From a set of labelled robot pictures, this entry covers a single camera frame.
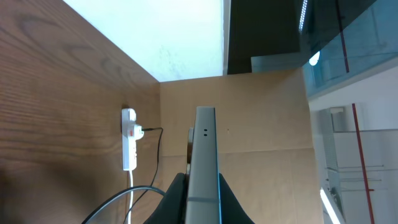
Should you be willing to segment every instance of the light fixture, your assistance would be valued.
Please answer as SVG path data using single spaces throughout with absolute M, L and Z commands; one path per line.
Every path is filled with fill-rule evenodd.
M 319 56 L 321 55 L 321 52 L 318 51 L 315 55 L 310 58 L 308 62 L 310 62 L 310 65 L 315 66 L 318 63 Z
M 303 31 L 306 10 L 307 10 L 307 0 L 303 0 L 303 6 L 301 8 L 300 24 L 298 25 L 298 31 L 300 33 Z
M 335 201 L 333 200 L 333 197 L 329 193 L 329 191 L 324 191 L 323 188 L 321 187 L 320 194 L 322 202 L 333 224 L 345 224 L 343 216 L 338 210 L 338 207 Z

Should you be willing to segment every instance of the white ceiling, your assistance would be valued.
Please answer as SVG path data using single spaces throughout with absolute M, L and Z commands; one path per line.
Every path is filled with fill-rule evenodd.
M 223 0 L 65 0 L 160 82 L 223 74 Z

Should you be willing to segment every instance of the pipe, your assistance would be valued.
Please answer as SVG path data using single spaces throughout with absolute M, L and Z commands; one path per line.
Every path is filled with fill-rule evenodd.
M 370 194 L 369 183 L 368 183 L 368 175 L 366 174 L 365 158 L 363 156 L 361 135 L 359 133 L 358 117 L 356 116 L 355 103 L 353 103 L 353 114 L 354 114 L 355 130 L 356 130 L 356 139 L 358 140 L 359 156 L 361 157 L 362 174 L 363 174 L 363 179 L 364 179 L 364 183 L 365 183 L 366 199 L 368 200 L 369 215 L 371 218 L 371 224 L 374 224 L 371 194 Z

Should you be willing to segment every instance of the beige panel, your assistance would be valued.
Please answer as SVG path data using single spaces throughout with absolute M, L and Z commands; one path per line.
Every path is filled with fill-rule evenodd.
M 161 83 L 164 156 L 186 154 L 197 106 L 215 106 L 219 152 L 311 148 L 302 71 Z
M 185 172 L 185 159 L 162 158 L 162 189 Z M 322 222 L 313 149 L 234 152 L 219 159 L 221 173 L 255 223 Z

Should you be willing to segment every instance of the white plug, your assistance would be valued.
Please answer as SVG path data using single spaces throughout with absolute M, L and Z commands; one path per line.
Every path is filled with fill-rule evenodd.
M 142 126 L 136 124 L 137 114 L 131 109 L 122 109 L 122 150 L 123 170 L 134 170 L 137 167 L 136 140 L 144 136 Z

